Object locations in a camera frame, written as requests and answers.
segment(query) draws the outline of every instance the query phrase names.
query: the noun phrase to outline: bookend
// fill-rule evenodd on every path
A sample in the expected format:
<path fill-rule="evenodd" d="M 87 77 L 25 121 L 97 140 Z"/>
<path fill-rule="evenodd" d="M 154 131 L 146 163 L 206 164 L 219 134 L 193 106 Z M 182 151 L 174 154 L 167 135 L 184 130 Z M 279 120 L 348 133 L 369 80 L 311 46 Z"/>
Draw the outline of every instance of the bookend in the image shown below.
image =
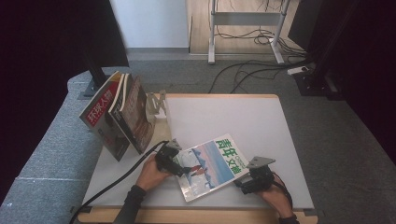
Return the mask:
<path fill-rule="evenodd" d="M 150 113 L 150 115 L 160 114 L 160 109 L 162 109 L 166 115 L 165 96 L 166 96 L 165 90 L 160 91 L 160 99 L 158 99 L 154 93 L 152 92 L 148 93 L 146 109 Z"/>

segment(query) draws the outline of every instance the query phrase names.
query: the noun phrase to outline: magazine cover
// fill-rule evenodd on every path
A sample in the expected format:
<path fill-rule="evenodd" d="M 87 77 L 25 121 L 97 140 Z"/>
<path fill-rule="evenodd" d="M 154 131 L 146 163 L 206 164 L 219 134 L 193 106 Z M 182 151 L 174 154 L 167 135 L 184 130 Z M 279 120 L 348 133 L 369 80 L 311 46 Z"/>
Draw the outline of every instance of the magazine cover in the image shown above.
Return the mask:
<path fill-rule="evenodd" d="M 98 136 L 110 153 L 120 161 L 129 141 L 108 113 L 121 80 L 121 73 L 114 73 L 92 97 L 81 112 L 81 120 Z"/>
<path fill-rule="evenodd" d="M 248 161 L 229 134 L 182 150 L 175 158 L 184 169 L 184 175 L 177 179 L 186 202 L 248 173 Z"/>
<path fill-rule="evenodd" d="M 108 113 L 115 120 L 128 141 L 135 145 L 137 142 L 134 139 L 134 135 L 120 112 L 122 105 L 125 104 L 126 92 L 130 89 L 133 81 L 131 74 L 122 74 L 116 96 L 112 106 L 108 109 Z"/>
<path fill-rule="evenodd" d="M 127 92 L 120 112 L 136 140 L 134 148 L 141 154 L 149 146 L 154 135 L 155 116 L 146 111 L 147 95 L 140 83 L 140 77 L 134 79 Z"/>

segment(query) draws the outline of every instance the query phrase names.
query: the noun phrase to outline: white table surface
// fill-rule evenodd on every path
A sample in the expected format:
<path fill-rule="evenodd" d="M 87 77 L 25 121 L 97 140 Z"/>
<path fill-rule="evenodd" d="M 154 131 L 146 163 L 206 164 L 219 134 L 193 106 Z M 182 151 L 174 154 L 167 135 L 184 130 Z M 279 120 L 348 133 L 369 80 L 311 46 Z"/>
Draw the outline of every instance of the white table surface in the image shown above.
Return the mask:
<path fill-rule="evenodd" d="M 295 209 L 314 208 L 277 96 L 167 94 L 166 108 L 166 118 L 164 114 L 157 117 L 155 134 L 148 147 L 162 140 L 176 138 L 183 148 L 189 148 L 229 133 L 249 161 L 254 156 L 276 160 L 269 167 L 286 183 Z M 125 174 L 139 159 L 137 152 L 129 148 L 122 160 L 117 162 L 104 148 L 84 202 Z M 127 192 L 140 174 L 141 167 L 90 205 L 123 205 Z M 161 208 L 268 207 L 255 194 L 244 195 L 233 183 L 186 203 L 175 177 L 169 177 L 150 192 L 142 205 Z"/>

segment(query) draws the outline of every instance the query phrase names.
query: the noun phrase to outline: hand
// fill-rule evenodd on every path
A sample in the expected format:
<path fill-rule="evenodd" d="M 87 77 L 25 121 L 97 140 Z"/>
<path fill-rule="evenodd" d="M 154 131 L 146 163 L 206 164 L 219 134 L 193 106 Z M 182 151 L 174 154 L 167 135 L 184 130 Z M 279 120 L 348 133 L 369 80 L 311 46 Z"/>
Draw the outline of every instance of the hand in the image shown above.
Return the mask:
<path fill-rule="evenodd" d="M 284 185 L 277 175 L 274 175 L 274 178 L 277 183 Z M 255 193 L 268 202 L 279 213 L 280 217 L 285 218 L 294 215 L 288 198 L 279 187 L 272 185 L 266 191 L 261 190 Z"/>
<path fill-rule="evenodd" d="M 149 191 L 157 187 L 166 177 L 171 175 L 170 173 L 159 171 L 157 162 L 155 161 L 155 155 L 151 155 L 143 165 L 142 172 L 137 178 L 136 185 L 145 191 Z"/>

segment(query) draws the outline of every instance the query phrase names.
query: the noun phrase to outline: table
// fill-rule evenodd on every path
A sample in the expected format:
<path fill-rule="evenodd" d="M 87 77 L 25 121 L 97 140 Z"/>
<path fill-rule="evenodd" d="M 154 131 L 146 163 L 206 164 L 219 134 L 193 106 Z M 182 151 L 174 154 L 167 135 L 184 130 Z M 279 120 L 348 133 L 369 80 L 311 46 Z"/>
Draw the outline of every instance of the table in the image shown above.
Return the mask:
<path fill-rule="evenodd" d="M 215 29 L 217 25 L 276 26 L 274 38 L 270 38 L 269 41 L 271 42 L 271 48 L 276 57 L 276 61 L 278 63 L 285 62 L 277 47 L 277 42 L 287 15 L 290 0 L 282 2 L 281 12 L 217 12 L 216 1 L 217 0 L 212 0 L 212 9 L 210 12 L 210 37 L 209 50 L 207 53 L 209 64 L 215 63 Z"/>
<path fill-rule="evenodd" d="M 304 174 L 295 152 L 280 101 L 266 94 L 167 94 L 166 117 L 157 118 L 152 145 L 176 138 L 183 148 L 229 133 L 248 160 L 254 156 L 276 159 L 270 168 L 286 183 L 294 201 L 296 215 L 306 223 L 316 223 L 316 216 L 306 216 L 312 203 Z M 140 157 L 128 149 L 116 162 L 102 150 L 92 175 L 84 202 L 128 171 Z M 92 210 L 80 214 L 81 222 L 111 222 L 136 181 L 141 167 L 116 187 L 92 202 Z M 276 223 L 276 214 L 254 194 L 244 195 L 228 185 L 206 196 L 185 203 L 177 181 L 170 177 L 152 191 L 142 203 L 140 222 L 196 223 Z"/>

